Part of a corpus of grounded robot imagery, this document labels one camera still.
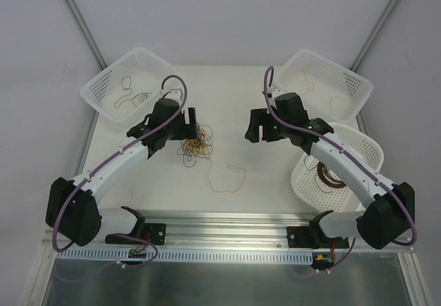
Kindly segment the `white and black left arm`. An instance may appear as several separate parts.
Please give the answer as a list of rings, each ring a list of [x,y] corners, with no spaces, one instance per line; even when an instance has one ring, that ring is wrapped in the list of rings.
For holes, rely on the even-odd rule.
[[[159,99],[152,113],[131,127],[112,156],[86,174],[54,181],[45,221],[71,244],[85,246],[104,239],[109,244],[140,243],[151,227],[138,211],[122,206],[100,210],[99,203],[114,184],[165,147],[167,141],[195,139],[196,110],[183,111],[174,99]]]

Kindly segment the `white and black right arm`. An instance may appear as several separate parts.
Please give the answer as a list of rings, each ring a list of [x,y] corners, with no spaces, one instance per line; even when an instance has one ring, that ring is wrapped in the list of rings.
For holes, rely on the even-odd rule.
[[[410,184],[397,184],[362,163],[330,124],[308,117],[296,93],[264,98],[265,108],[251,111],[245,138],[252,143],[290,140],[334,172],[364,207],[356,212],[327,210],[312,219],[309,239],[315,246],[325,247],[337,237],[361,238],[374,249],[390,243],[415,245],[415,192]]]

